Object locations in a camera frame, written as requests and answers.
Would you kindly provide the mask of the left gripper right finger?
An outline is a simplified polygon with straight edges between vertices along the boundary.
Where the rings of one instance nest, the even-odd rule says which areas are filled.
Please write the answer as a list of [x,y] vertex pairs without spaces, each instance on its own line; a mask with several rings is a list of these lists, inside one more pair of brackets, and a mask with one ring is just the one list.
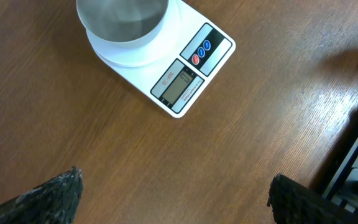
[[283,174],[273,178],[267,205],[272,208],[277,224],[358,224],[358,215]]

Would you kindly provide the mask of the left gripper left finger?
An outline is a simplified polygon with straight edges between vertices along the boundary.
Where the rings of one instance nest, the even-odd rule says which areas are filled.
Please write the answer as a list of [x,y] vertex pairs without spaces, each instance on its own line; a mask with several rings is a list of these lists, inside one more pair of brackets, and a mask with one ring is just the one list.
[[73,223],[83,191],[77,167],[0,204],[0,223]]

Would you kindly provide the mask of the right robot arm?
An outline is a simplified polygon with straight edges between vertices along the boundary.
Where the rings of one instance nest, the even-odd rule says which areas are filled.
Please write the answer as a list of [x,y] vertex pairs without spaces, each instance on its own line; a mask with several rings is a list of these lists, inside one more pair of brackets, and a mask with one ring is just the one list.
[[[320,68],[330,72],[358,72],[358,49],[329,56]],[[349,124],[319,168],[311,189],[322,198],[358,215],[358,106],[351,111]]]

